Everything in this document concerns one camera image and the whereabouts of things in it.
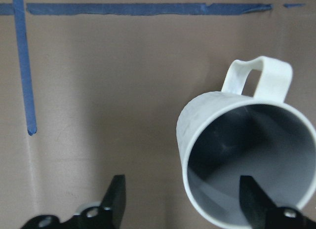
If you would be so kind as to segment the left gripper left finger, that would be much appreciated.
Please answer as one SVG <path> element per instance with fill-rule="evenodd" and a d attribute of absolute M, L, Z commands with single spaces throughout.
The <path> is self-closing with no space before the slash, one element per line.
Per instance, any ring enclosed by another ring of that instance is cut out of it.
<path fill-rule="evenodd" d="M 23 229 L 118 229 L 126 206 L 125 175 L 113 176 L 101 201 L 83 204 L 73 216 L 62 222 L 55 215 L 38 215 L 29 219 Z"/>

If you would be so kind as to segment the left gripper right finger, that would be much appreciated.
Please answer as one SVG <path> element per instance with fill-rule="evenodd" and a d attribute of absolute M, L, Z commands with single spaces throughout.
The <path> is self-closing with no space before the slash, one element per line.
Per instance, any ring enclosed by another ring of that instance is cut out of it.
<path fill-rule="evenodd" d="M 239 179 L 240 208 L 253 229 L 314 229 L 315 221 L 299 210 L 278 207 L 252 176 Z"/>

